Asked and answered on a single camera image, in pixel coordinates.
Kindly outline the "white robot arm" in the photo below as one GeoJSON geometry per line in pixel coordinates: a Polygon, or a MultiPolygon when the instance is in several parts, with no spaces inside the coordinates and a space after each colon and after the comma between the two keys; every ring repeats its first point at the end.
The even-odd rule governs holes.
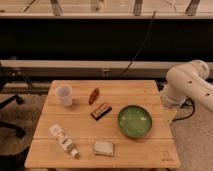
{"type": "Polygon", "coordinates": [[[168,108],[180,107],[189,97],[213,112],[213,85],[206,81],[209,74],[209,66],[202,60],[193,60],[169,69],[167,84],[161,91],[163,105],[168,108]]]}

